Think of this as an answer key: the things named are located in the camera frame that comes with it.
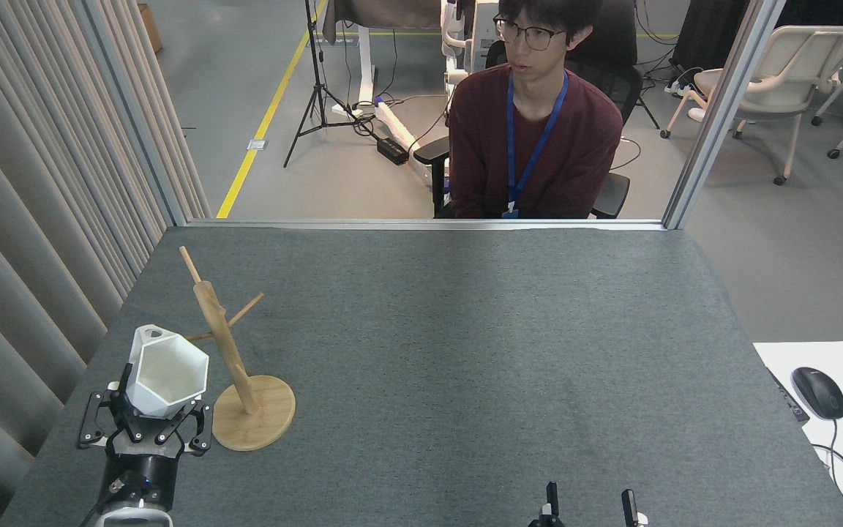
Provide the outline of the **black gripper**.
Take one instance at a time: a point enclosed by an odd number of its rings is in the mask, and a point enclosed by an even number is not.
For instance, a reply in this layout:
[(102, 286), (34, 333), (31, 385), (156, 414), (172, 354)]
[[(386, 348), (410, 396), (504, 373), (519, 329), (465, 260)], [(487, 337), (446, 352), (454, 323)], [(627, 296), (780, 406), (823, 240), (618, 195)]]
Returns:
[[(126, 364), (117, 387), (90, 394), (78, 434), (78, 448), (106, 446), (105, 490), (108, 504), (173, 508), (178, 461), (184, 450), (191, 456), (203, 456), (213, 444), (213, 408), (204, 401), (190, 401), (171, 417), (171, 433), (143, 431), (138, 441), (136, 409), (127, 394), (133, 364)], [(104, 433), (97, 423), (98, 411), (110, 409), (116, 433)], [(194, 426), (184, 423), (194, 419)]]

